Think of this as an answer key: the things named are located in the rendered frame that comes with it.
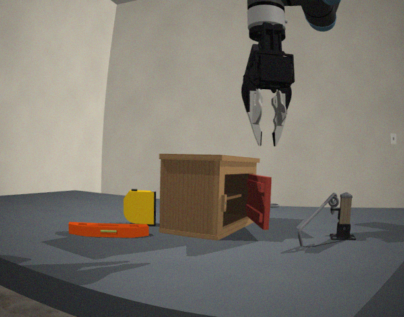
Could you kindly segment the brown wooden cabinet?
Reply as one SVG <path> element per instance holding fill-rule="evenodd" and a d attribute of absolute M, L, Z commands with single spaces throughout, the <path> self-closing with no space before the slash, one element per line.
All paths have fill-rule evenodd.
<path fill-rule="evenodd" d="M 159 159 L 159 232 L 220 240 L 253 222 L 269 230 L 270 208 L 279 204 L 271 203 L 271 177 L 256 175 L 260 158 L 159 154 Z"/>

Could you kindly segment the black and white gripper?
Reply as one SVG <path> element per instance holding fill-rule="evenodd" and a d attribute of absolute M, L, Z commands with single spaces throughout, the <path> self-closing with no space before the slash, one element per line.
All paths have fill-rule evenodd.
<path fill-rule="evenodd" d="M 292 96 L 290 86 L 294 83 L 294 56 L 282 51 L 281 40 L 285 39 L 282 24 L 263 22 L 249 29 L 249 37 L 259 42 L 258 48 L 262 52 L 255 50 L 250 58 L 250 65 L 246 68 L 249 74 L 243 76 L 242 99 L 257 144 L 261 146 L 262 131 L 259 126 L 263 102 L 261 89 L 271 90 L 272 93 L 277 92 L 277 95 L 271 99 L 271 105 L 275 110 L 273 118 L 275 128 L 272 135 L 273 144 L 276 147 L 281 138 Z"/>

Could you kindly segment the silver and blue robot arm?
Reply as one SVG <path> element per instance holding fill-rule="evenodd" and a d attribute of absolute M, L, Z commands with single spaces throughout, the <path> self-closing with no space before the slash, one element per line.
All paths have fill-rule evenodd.
<path fill-rule="evenodd" d="M 320 32 L 331 30 L 337 19 L 341 0 L 248 0 L 248 30 L 268 22 L 282 24 L 285 30 L 285 6 L 302 7 L 310 26 Z M 302 6 L 303 5 L 303 6 Z"/>

